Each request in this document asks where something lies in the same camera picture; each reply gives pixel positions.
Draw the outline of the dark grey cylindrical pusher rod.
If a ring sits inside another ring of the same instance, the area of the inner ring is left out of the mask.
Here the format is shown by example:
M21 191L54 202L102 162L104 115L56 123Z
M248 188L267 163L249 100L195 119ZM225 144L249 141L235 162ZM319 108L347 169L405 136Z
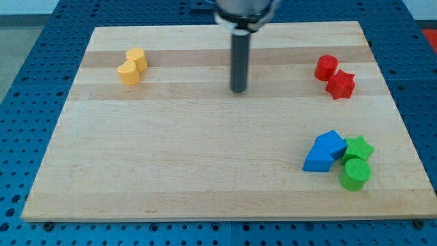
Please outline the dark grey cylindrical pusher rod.
M247 88L251 33L236 30L231 35L230 89L243 93Z

